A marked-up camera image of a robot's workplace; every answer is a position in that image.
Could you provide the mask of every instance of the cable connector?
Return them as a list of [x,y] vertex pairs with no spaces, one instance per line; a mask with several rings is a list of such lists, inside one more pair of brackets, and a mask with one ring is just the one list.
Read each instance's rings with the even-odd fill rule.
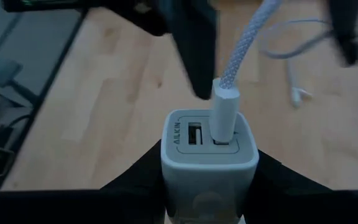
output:
[[209,129],[216,142],[225,143],[233,138],[240,92],[235,85],[230,89],[223,89],[219,86],[220,80],[220,78],[213,80],[213,105],[209,117]]

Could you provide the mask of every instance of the printed brand logo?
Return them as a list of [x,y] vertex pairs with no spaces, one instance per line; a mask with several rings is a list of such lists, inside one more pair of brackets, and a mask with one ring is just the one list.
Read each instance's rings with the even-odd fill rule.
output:
[[173,127],[173,143],[180,144],[180,123],[175,122]]

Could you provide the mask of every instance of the usb-a port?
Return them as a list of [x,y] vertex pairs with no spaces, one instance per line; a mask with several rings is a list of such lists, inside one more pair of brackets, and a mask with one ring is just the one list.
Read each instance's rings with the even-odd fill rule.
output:
[[201,131],[200,122],[190,122],[189,123],[189,144],[190,145],[200,145],[203,144],[203,135]]

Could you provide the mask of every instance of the white braided cable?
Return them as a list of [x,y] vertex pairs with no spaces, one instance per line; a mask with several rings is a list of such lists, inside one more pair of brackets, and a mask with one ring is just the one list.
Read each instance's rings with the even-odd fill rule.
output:
[[280,7],[282,0],[264,0],[262,5],[252,16],[248,27],[242,33],[236,48],[230,57],[229,64],[224,70],[219,86],[223,89],[230,89],[234,85],[237,71],[246,53],[254,41],[260,28],[266,23],[267,19]]

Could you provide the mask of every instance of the wooden floor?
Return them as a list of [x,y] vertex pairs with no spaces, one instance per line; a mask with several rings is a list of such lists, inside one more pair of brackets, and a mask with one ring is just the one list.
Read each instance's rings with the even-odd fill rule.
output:
[[[257,8],[221,10],[218,71]],[[288,1],[269,25],[324,17],[316,1]],[[294,26],[271,44],[290,50],[324,27]],[[313,94],[295,110],[284,62],[255,46],[239,73],[241,111],[262,151],[334,189],[358,189],[358,67],[341,68],[330,41],[296,59]],[[166,115],[209,108],[196,99],[169,36],[152,37],[105,9],[86,18],[3,190],[96,189],[123,173],[160,138]]]

